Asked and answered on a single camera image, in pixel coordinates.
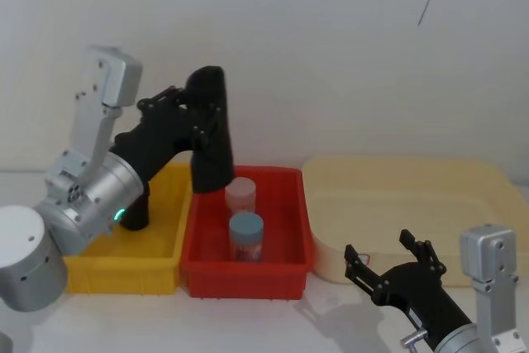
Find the green indicator light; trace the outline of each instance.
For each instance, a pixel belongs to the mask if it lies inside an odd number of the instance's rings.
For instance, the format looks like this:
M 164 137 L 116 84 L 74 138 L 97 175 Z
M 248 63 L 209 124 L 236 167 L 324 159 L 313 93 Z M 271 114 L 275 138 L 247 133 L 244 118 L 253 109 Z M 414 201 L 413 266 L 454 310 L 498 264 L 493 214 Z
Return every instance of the green indicator light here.
M 118 222 L 123 218 L 123 215 L 125 215 L 125 208 L 120 208 L 117 210 L 116 214 L 114 215 L 114 221 Z

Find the white table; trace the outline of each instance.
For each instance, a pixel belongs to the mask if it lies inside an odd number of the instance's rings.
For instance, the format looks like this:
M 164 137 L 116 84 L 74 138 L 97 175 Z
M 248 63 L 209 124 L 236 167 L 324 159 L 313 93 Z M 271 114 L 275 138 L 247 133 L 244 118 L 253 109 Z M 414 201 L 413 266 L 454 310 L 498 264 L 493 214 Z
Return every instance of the white table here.
M 33 205 L 44 195 L 38 174 L 0 173 L 0 205 Z M 474 292 L 450 289 L 475 320 Z M 517 320 L 529 341 L 529 279 L 517 290 Z M 15 353 L 402 353 L 413 331 L 402 313 L 377 308 L 352 285 L 330 284 L 310 275 L 299 302 L 196 299 L 175 295 L 68 295 L 33 313 L 0 303 L 0 330 Z M 429 352 L 424 342 L 417 346 Z

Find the robotic arm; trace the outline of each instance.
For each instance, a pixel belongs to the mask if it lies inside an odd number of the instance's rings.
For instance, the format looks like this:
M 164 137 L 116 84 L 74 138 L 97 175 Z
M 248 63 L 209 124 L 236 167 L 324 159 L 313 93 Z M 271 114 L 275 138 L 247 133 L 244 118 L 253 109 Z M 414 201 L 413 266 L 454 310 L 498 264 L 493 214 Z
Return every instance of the robotic arm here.
M 424 339 L 435 353 L 522 353 L 526 347 L 516 329 L 514 231 L 476 227 L 460 238 L 463 272 L 478 293 L 478 323 L 473 324 L 441 286 L 446 267 L 429 241 L 415 241 L 402 230 L 400 242 L 417 262 L 395 266 L 378 276 L 365 266 L 353 246 L 346 247 L 346 277 L 378 306 L 400 309 L 416 332 L 402 339 L 417 352 Z
M 139 125 L 111 147 L 114 121 L 136 100 L 141 70 L 117 49 L 92 47 L 69 148 L 45 173 L 46 198 L 34 209 L 0 208 L 0 298 L 10 308 L 29 312 L 56 300 L 67 281 L 62 255 L 80 254 L 117 222 L 145 227 L 148 183 L 179 152 L 193 151 L 195 192 L 233 179 L 218 67 L 199 69 L 185 88 L 140 100 Z

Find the blue lid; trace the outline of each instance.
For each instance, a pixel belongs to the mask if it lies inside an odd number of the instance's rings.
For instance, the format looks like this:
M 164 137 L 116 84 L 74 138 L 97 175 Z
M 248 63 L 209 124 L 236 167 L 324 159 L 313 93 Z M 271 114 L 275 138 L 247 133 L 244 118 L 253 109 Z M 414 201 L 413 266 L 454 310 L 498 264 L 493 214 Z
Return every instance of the blue lid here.
M 236 244 L 258 243 L 263 225 L 263 218 L 254 212 L 239 212 L 230 219 L 230 239 Z

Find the plastic bin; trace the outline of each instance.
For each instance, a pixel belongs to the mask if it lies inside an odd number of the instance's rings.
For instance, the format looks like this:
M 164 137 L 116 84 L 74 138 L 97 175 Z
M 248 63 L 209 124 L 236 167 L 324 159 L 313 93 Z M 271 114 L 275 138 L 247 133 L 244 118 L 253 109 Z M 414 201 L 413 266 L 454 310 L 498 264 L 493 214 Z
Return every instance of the plastic bin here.
M 316 158 L 303 167 L 315 241 L 315 272 L 344 277 L 352 244 L 375 272 L 415 258 L 398 242 L 407 228 L 431 243 L 446 265 L 445 286 L 468 286 L 461 271 L 460 234 L 496 223 L 517 233 L 517 272 L 529 274 L 529 206 L 501 170 L 475 160 Z
M 236 174 L 257 184 L 256 212 L 264 220 L 262 260 L 229 261 L 231 212 L 224 192 L 194 195 L 183 243 L 182 271 L 198 298 L 300 299 L 312 269 L 301 172 L 241 166 Z
M 189 166 L 169 164 L 150 181 L 149 226 L 115 226 L 81 256 L 65 258 L 69 293 L 172 294 L 191 203 Z

